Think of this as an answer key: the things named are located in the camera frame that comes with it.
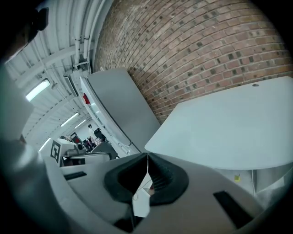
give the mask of conduit pipe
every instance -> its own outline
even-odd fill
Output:
[[[89,55],[90,48],[91,48],[92,35],[93,35],[94,29],[95,29],[95,27],[96,27],[96,23],[97,23],[98,17],[99,17],[99,15],[100,15],[100,12],[101,12],[101,10],[102,10],[102,8],[103,8],[105,2],[106,2],[106,0],[102,0],[100,6],[99,6],[99,8],[98,8],[98,11],[97,11],[97,13],[96,13],[96,15],[95,15],[95,18],[94,18],[94,20],[93,20],[92,29],[91,29],[91,34],[90,34],[90,38],[89,38],[89,42],[88,42],[88,47],[87,47],[87,48],[84,47],[84,51],[87,51],[87,62],[88,62],[88,63],[90,62],[90,59],[89,59],[89,56],[88,56],[88,55]]]
[[[74,25],[74,37],[75,37],[75,57],[74,63],[77,64],[80,58],[80,44],[81,44],[81,28],[82,28],[82,21],[84,17],[84,13],[86,11],[88,0],[79,0],[76,12],[76,19]]]
[[[87,17],[87,24],[86,24],[86,30],[84,33],[84,49],[83,49],[83,58],[87,59],[88,56],[88,42],[90,38],[91,28],[92,28],[92,22],[95,17],[95,13],[97,12],[97,7],[101,3],[101,0],[93,0],[90,12],[88,13]]]

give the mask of white tabletop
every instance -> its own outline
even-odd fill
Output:
[[[293,79],[254,84],[178,104],[146,150],[230,170],[293,162]]]

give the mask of red brick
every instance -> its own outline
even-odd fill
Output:
[[[244,79],[243,79],[243,76],[241,75],[241,76],[236,76],[236,77],[233,77],[232,79],[232,83],[233,84],[238,84],[238,83],[241,83],[241,82],[243,82],[244,81]]]
[[[239,10],[239,9],[247,9],[249,8],[250,6],[247,4],[247,3],[237,3],[237,4],[231,4],[229,6],[229,8],[234,11],[234,10]]]
[[[220,87],[225,87],[231,84],[231,80],[230,79],[222,80],[222,81],[219,81],[218,84],[220,85]]]
[[[223,75],[222,74],[217,74],[217,75],[211,76],[209,78],[209,80],[210,80],[211,83],[218,82],[218,81],[220,81],[222,79],[223,79]]]
[[[231,45],[227,45],[223,48],[220,48],[220,51],[222,52],[222,54],[227,54],[227,53],[234,51],[234,48]]]
[[[224,37],[226,37],[226,36],[227,36],[227,35],[226,35],[225,31],[219,31],[219,32],[214,33],[214,34],[212,35],[212,38],[213,38],[214,40],[218,40],[218,39],[224,38]]]
[[[224,39],[225,43],[226,44],[231,44],[233,42],[236,42],[237,41],[237,38],[235,36],[230,36],[230,37],[226,37]]]
[[[223,45],[224,45],[223,42],[218,40],[218,41],[215,41],[212,43],[212,48],[217,49],[217,48],[222,47]]]
[[[239,62],[237,60],[232,61],[230,63],[227,63],[227,68],[228,69],[232,69],[232,68],[236,68],[236,67],[239,67]]]
[[[205,87],[206,92],[215,90],[217,88],[217,84],[210,84]]]
[[[232,71],[225,71],[225,72],[223,73],[223,76],[224,76],[224,78],[231,77],[231,76],[232,76]]]
[[[191,85],[191,84],[194,84],[195,82],[197,82],[197,81],[199,81],[199,80],[201,80],[201,76],[200,76],[200,75],[195,75],[195,76],[193,76],[193,77],[190,77],[190,78],[187,80],[187,83],[188,83],[189,85]]]
[[[203,87],[205,85],[207,85],[207,82],[205,80],[201,80],[201,81],[196,83],[196,87],[198,87],[198,88]]]
[[[235,18],[235,19],[231,19],[231,20],[228,20],[227,21],[227,24],[229,25],[229,26],[235,26],[235,25],[239,25],[241,22],[240,22],[240,20],[238,19],[238,18]]]
[[[195,89],[194,91],[192,91],[192,95],[195,97],[199,96],[203,93],[205,93],[205,88],[199,88],[199,89]]]
[[[216,62],[214,60],[208,61],[208,62],[206,62],[206,63],[203,64],[203,66],[205,67],[205,69],[212,68],[215,65],[216,65]]]
[[[232,19],[232,18],[235,18],[235,17],[238,17],[238,16],[240,16],[240,14],[237,11],[231,11],[231,12],[219,15],[217,17],[217,20],[219,22],[222,22],[224,20]]]
[[[254,45],[256,45],[256,42],[254,39],[249,39],[249,40],[233,43],[233,47],[235,50],[243,49],[243,48],[254,46]]]
[[[202,35],[201,33],[198,33],[198,34],[195,34],[195,35],[191,36],[191,37],[189,38],[189,41],[190,41],[191,43],[194,43],[194,42],[198,42],[198,41],[200,41],[202,38],[203,38],[203,35]]]
[[[217,12],[219,14],[227,13],[229,11],[230,11],[230,9],[228,7],[226,7],[226,6],[217,9]]]
[[[160,122],[192,97],[293,75],[284,42],[248,1],[151,0],[137,12],[132,5],[111,8],[93,70],[125,67]]]
[[[243,33],[237,34],[236,38],[237,38],[238,41],[247,40],[248,39],[248,33],[243,32]]]

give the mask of fluorescent light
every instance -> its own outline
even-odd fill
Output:
[[[78,116],[78,113],[75,113],[73,116],[71,116],[69,119],[67,119],[62,125],[61,127],[63,127],[64,125],[66,125],[71,119],[73,119],[75,116]]]
[[[82,121],[81,123],[79,123],[75,128],[78,128],[80,125],[82,125],[84,122],[86,121],[86,119],[84,121]]]
[[[38,95],[40,92],[42,92],[48,86],[50,86],[50,82],[48,80],[44,80],[37,87],[35,87],[32,91],[30,91],[28,93],[28,95],[26,96],[26,98],[28,99],[28,101],[31,101],[32,99],[34,99],[34,97],[36,95]]]
[[[41,151],[45,147],[45,145],[48,143],[49,140],[51,140],[51,138],[49,138],[48,140],[46,140],[46,142],[42,145],[42,147],[39,149],[39,151]]]

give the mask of gray machine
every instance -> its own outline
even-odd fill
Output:
[[[122,144],[145,152],[145,145],[160,123],[124,68],[98,71],[81,79],[93,108],[91,113]]]
[[[115,160],[100,153],[95,157],[101,160],[60,167],[56,158],[68,152],[78,157],[78,151],[64,140],[57,150],[54,142],[43,156],[14,142],[13,157],[1,165],[16,201],[50,232],[241,233],[262,219],[258,202],[213,169],[151,153]],[[155,193],[148,216],[138,223],[132,197],[147,172]]]

